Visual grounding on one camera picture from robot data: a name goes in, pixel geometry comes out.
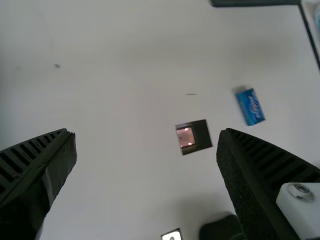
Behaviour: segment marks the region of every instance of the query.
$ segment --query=blue package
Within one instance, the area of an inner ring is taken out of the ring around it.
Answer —
[[[236,98],[248,126],[255,125],[265,120],[265,116],[253,88],[237,93]]]

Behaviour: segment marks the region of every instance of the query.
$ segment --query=white surface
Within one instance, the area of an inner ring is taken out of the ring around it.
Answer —
[[[293,197],[288,191],[289,184],[281,186],[276,204],[301,240],[320,237],[320,183],[302,183],[313,193],[312,202]]]
[[[78,162],[41,240],[149,240],[179,227],[196,239],[203,223],[233,211],[215,157],[225,128],[320,165],[319,71],[296,6],[42,0],[44,21],[32,10],[39,5],[18,3],[0,3],[1,33],[12,33],[1,49],[15,56],[25,38],[41,64],[1,76],[0,148],[76,132]],[[61,69],[46,67],[52,52],[33,41],[47,46],[41,36],[53,36]],[[266,117],[254,127],[232,93],[243,84]],[[214,147],[182,156],[175,125],[201,119]]]
[[[301,1],[309,29],[318,52],[320,54],[320,33],[316,24],[315,12],[316,7],[320,4],[320,0],[302,0]]]

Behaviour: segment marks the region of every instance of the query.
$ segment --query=black object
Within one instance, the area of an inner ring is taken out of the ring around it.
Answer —
[[[199,232],[199,240],[245,240],[245,234],[236,215],[229,215],[205,224]]]
[[[34,240],[77,161],[66,129],[0,151],[0,238]]]
[[[212,142],[209,134],[209,129],[207,126],[207,121],[205,119],[198,121],[191,121],[175,126],[176,130],[181,130],[184,128],[191,128],[194,144],[190,146],[181,147],[182,155],[194,153],[203,149],[212,147]]]
[[[276,204],[284,183],[320,183],[320,170],[269,142],[227,128],[218,167],[248,240],[299,240]]]
[[[226,7],[265,7],[281,5],[298,5],[300,0],[211,0],[212,6]]]

